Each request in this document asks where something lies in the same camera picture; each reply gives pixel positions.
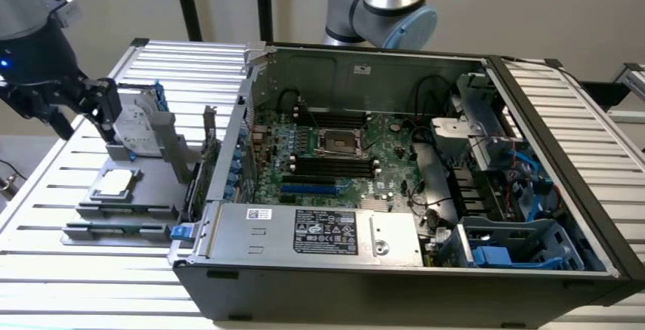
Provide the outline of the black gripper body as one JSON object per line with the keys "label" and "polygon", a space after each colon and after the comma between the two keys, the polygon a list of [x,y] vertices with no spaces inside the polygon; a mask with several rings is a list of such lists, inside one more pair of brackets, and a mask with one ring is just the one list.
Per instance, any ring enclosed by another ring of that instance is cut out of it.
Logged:
{"label": "black gripper body", "polygon": [[66,121],[58,106],[76,106],[86,75],[61,28],[45,26],[1,41],[1,77],[1,100],[21,117]]}

